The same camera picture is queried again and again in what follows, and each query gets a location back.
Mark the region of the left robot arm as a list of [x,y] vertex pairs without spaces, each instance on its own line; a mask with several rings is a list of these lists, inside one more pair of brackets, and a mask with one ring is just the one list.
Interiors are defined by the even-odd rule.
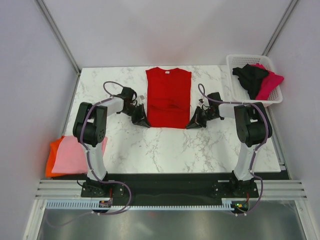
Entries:
[[105,180],[107,170],[103,161],[102,143],[107,132],[107,117],[125,114],[133,125],[150,128],[144,105],[138,103],[137,93],[123,87],[121,93],[95,104],[82,102],[73,125],[73,136],[82,145],[87,162],[87,181],[93,181],[92,191],[99,197],[106,196],[110,185]]

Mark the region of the red t shirt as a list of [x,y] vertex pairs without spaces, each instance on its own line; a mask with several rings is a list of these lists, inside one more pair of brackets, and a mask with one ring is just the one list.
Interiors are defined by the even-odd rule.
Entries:
[[184,129],[190,121],[190,71],[154,67],[147,78],[147,119],[153,128]]

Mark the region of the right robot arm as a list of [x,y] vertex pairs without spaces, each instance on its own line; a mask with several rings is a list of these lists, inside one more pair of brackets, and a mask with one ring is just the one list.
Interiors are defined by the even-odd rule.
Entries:
[[214,119],[234,119],[241,146],[238,161],[233,170],[236,180],[229,184],[229,191],[233,196],[240,197],[247,191],[245,181],[254,177],[255,159],[260,148],[273,134],[270,120],[261,102],[226,102],[222,101],[219,92],[210,93],[205,98],[209,106],[197,106],[186,128],[206,128],[207,122]]

